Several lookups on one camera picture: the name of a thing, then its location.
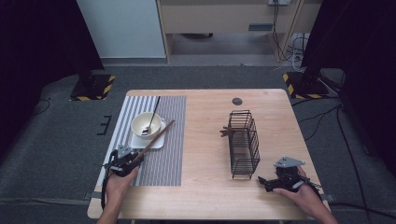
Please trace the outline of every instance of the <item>wall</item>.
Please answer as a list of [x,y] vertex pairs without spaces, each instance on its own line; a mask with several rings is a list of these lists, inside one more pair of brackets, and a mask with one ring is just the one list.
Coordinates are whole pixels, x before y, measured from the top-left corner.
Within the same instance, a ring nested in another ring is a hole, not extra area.
[[101,58],[165,58],[155,0],[77,0]]

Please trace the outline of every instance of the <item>gray carpet floor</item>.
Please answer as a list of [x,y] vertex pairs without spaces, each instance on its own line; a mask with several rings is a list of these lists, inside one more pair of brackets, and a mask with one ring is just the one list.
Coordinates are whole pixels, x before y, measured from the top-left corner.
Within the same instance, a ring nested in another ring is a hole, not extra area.
[[[89,201],[85,197],[96,184],[128,90],[286,89],[282,75],[292,68],[128,66],[107,67],[106,70],[116,79],[109,95],[102,101],[69,101],[77,76],[51,83],[42,91],[43,100],[38,103],[35,115],[21,131],[6,162],[0,167],[0,223],[95,223],[87,217]],[[301,100],[290,99],[291,104],[298,102]],[[396,216],[396,179],[379,158],[365,153],[348,114],[342,109],[337,111],[336,106],[340,104],[339,99],[332,98],[293,107],[297,120],[312,118],[334,108],[322,119],[317,117],[300,122],[304,138],[309,138],[306,144],[325,192],[333,194],[336,203],[363,206],[364,200],[369,208]],[[107,121],[105,116],[112,116],[107,134],[97,135],[104,130],[101,123]],[[350,154],[337,117],[346,135]],[[361,186],[350,155],[356,162]],[[56,201],[49,203],[33,201],[54,199]],[[334,205],[332,211],[340,223],[370,223],[361,209]],[[371,223],[396,222],[373,212],[370,219]],[[160,223],[159,220],[136,221],[157,222]],[[165,223],[198,222],[168,220]]]

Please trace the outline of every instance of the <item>yellow and black warning tape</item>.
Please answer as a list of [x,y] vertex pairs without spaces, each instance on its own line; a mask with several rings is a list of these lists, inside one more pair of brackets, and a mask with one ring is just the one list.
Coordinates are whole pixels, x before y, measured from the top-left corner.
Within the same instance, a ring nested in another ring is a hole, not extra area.
[[283,74],[283,80],[285,80],[286,86],[288,87],[291,99],[318,99],[329,97],[327,94],[297,94],[294,91],[288,74]]
[[115,76],[110,76],[108,78],[106,87],[104,88],[103,93],[101,95],[96,95],[96,96],[80,95],[80,96],[70,97],[70,100],[71,101],[104,100],[106,99],[108,93],[110,92],[111,86],[113,85],[115,78],[116,78]]

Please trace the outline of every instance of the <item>striped placemat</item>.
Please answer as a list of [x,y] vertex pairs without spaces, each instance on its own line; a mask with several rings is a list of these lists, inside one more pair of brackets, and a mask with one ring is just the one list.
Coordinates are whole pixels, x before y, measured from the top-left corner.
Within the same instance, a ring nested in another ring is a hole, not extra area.
[[[122,104],[119,119],[109,144],[104,164],[119,145],[127,146],[131,134],[131,122],[143,112],[152,112],[158,96],[126,96]],[[175,123],[165,133],[163,147],[150,149],[145,154],[139,174],[131,186],[180,186],[181,163],[183,156],[184,118],[186,96],[161,96],[157,114],[168,123]],[[105,176],[102,168],[97,186],[101,186]]]

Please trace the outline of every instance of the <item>black curtain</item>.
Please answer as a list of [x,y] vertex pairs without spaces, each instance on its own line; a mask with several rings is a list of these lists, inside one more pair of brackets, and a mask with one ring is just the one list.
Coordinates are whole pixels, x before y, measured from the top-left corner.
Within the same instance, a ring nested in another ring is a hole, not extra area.
[[369,153],[396,175],[396,2],[323,0],[302,66],[341,68],[346,112]]
[[0,0],[0,159],[44,86],[104,69],[76,1]]

